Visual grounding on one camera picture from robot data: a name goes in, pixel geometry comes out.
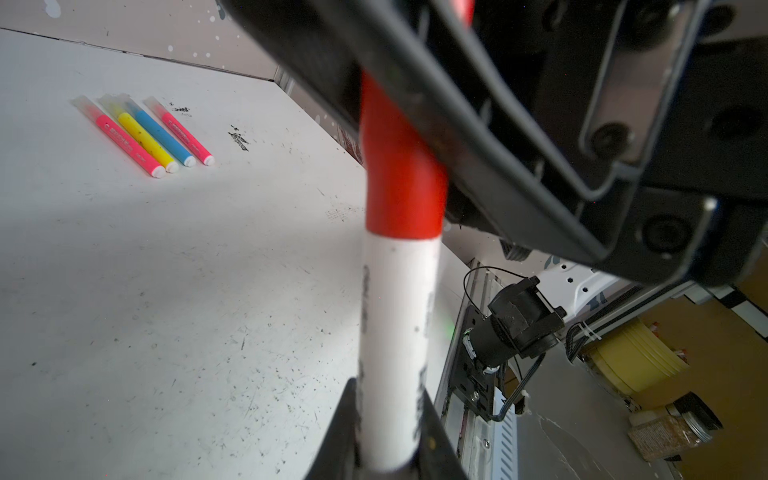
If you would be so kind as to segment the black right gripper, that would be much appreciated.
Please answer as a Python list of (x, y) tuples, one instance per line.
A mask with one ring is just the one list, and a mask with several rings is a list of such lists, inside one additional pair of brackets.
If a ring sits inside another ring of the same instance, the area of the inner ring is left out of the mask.
[(431, 45), (484, 141), (453, 200), (524, 184), (588, 201), (646, 284), (740, 278), (767, 229), (763, 1), (441, 1)]

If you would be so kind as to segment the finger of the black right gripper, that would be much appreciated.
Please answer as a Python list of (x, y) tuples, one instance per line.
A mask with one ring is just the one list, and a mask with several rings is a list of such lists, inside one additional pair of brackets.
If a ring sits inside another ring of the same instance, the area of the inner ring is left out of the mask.
[(370, 76), (447, 167), (447, 218), (583, 264), (609, 247), (577, 217), (593, 193), (503, 84), (447, 1), (227, 1), (227, 15), (344, 127)]

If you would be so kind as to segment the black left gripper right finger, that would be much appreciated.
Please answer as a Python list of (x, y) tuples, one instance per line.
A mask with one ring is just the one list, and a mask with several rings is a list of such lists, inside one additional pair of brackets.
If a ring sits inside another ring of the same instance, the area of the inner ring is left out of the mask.
[(421, 438), (415, 455), (416, 478), (466, 480), (467, 475), (427, 392), (423, 393), (422, 407)]

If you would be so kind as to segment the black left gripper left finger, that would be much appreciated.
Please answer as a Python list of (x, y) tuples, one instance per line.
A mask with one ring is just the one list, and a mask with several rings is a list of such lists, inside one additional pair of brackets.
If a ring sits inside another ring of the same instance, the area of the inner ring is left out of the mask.
[(352, 480), (358, 478), (356, 443), (357, 380), (350, 378), (342, 392), (307, 480)]

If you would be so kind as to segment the red pen cap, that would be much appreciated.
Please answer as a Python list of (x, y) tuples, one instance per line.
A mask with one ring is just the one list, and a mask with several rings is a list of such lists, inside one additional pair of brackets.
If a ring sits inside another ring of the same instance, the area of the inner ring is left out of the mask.
[(360, 145), (367, 171), (366, 229), (397, 240), (439, 238), (447, 170), (366, 73), (362, 75)]

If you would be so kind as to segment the pink-red highlighter pen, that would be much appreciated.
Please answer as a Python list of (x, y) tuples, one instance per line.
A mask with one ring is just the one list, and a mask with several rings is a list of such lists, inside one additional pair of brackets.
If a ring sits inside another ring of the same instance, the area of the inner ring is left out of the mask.
[(212, 166), (215, 164), (214, 156), (161, 102), (154, 97), (148, 97), (143, 103), (162, 120), (181, 144), (203, 165)]

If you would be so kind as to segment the blue highlighter pen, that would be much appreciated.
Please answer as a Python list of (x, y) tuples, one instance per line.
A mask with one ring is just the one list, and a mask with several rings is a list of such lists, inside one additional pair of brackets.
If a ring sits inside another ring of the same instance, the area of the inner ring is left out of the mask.
[(133, 115), (139, 125), (161, 145), (176, 161), (185, 167), (194, 165), (195, 158), (170, 133), (168, 133), (154, 118), (140, 107), (130, 96), (121, 94), (118, 99), (126, 110)]

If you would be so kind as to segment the yellow highlighter pen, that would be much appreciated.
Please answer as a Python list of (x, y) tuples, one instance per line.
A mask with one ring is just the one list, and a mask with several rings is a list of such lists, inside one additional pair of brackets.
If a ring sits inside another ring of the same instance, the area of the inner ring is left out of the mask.
[(115, 96), (105, 94), (98, 99), (98, 102), (167, 173), (173, 174), (179, 170), (178, 162), (138, 122), (138, 114), (133, 113), (124, 101), (119, 100)]

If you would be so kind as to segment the pink highlighter pen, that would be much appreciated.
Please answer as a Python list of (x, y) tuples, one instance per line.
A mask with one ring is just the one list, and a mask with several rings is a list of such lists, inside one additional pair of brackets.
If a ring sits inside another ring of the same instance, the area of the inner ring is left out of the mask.
[(159, 179), (165, 175), (165, 168), (95, 103), (85, 96), (76, 97), (71, 103), (149, 176)]

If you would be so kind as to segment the white marker pen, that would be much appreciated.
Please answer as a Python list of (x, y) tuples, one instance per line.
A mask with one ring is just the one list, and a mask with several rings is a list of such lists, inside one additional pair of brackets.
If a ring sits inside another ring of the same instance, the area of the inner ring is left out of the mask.
[(420, 441), (440, 240), (366, 233), (357, 378), (360, 464), (400, 470)]

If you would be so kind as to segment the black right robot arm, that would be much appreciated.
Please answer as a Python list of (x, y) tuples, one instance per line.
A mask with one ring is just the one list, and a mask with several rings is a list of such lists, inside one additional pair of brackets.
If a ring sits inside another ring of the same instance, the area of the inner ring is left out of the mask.
[(763, 1), (227, 1), (354, 133), (370, 74), (448, 168), (447, 218), (563, 258), (469, 349), (551, 348), (582, 264), (646, 285), (742, 277), (767, 233)]

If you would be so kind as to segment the glass jar with lid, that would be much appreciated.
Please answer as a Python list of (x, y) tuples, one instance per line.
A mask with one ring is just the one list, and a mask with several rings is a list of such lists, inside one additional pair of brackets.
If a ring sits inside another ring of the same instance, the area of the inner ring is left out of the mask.
[(713, 440), (724, 428), (714, 411), (694, 392), (653, 410), (629, 416), (628, 437), (648, 462), (668, 460)]

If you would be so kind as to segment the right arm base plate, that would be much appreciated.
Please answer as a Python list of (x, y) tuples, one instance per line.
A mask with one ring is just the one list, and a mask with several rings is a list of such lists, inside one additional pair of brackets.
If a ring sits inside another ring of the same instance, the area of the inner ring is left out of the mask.
[(489, 422), (494, 415), (494, 375), (484, 372), (485, 367), (471, 357), (466, 346), (469, 331), (482, 319), (475, 307), (468, 305), (464, 309), (447, 392), (448, 396), (456, 395), (472, 413)]

